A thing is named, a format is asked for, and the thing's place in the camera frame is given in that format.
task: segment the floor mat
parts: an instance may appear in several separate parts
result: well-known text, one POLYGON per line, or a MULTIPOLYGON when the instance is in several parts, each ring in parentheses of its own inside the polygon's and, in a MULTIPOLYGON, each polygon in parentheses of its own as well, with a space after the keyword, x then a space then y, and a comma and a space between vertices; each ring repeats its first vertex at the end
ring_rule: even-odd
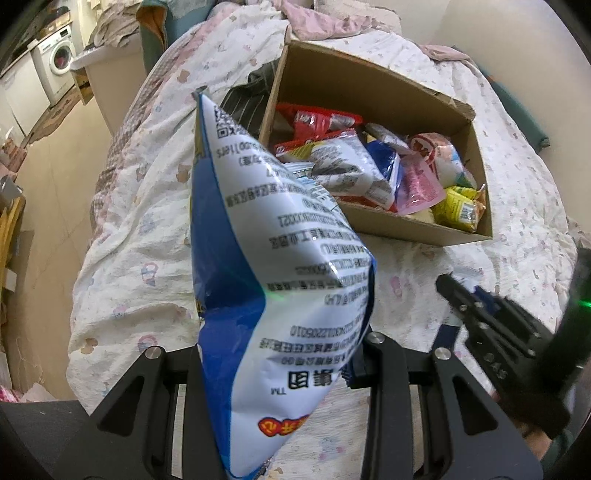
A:
POLYGON ((61 125, 66 118, 66 115, 72 111, 74 105, 80 100, 80 92, 76 87, 72 87, 68 92, 61 98, 57 105, 49 108, 41 116, 39 121, 33 127, 31 136, 28 140, 28 144, 32 144, 37 140, 51 135, 56 131, 57 127, 61 125))

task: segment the yellow snack package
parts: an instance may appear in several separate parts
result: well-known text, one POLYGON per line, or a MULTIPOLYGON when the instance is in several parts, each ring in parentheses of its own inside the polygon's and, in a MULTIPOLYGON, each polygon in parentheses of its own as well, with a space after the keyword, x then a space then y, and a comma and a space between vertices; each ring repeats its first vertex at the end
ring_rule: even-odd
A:
POLYGON ((479 190, 448 187, 445 191, 446 199, 433 207, 436 222, 465 232, 476 232, 486 209, 484 186, 479 190))

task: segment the metal screw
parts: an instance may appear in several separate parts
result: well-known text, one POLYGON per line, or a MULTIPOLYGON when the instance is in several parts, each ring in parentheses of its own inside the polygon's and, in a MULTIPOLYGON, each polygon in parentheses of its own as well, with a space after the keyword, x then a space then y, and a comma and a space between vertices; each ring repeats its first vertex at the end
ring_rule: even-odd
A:
POLYGON ((146 358, 154 360, 155 358, 158 358, 160 355, 162 355, 162 349, 159 346, 151 346, 145 350, 144 355, 146 358))
POLYGON ((384 340, 386 339, 386 337, 379 333, 379 332, 369 332, 366 336, 365 339, 369 342, 369 343, 383 343, 384 340))
POLYGON ((452 357, 452 353, 442 346, 435 349, 435 357, 439 360, 449 360, 452 357))

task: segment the bed sheet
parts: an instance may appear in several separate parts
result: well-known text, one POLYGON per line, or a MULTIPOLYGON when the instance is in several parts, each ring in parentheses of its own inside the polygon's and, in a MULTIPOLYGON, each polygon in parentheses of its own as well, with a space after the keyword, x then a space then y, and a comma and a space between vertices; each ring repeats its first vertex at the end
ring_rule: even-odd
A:
MULTIPOLYGON (((124 162, 104 221, 74 286, 67 377, 92 411, 139 352, 194 344, 189 238, 189 174, 194 103, 208 85, 220 102, 248 73, 279 57, 286 21, 268 3, 237 9, 171 68, 143 121, 122 148, 124 162)), ((483 288, 509 295, 554 329, 567 298, 576 251, 556 185, 480 72, 458 61, 433 62, 396 34, 371 31, 319 44, 383 65, 474 108, 489 182, 494 239, 456 247, 362 235, 376 257, 374 329, 427 351, 450 315, 434 282, 459 270, 483 288)), ((489 387, 462 342, 456 355, 489 387)), ((369 392, 340 380, 310 420, 277 453, 269 478, 357 479, 369 392)))

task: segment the tile floor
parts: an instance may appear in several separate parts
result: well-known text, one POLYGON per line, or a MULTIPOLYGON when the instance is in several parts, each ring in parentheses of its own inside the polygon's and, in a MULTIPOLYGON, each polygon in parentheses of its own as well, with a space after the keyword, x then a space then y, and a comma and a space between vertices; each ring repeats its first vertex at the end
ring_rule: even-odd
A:
POLYGON ((111 135, 95 100, 79 102, 49 137, 29 146, 17 184, 27 204, 19 255, 11 267, 2 337, 14 388, 41 383, 56 398, 74 398, 66 381, 72 287, 91 236, 89 207, 111 135))

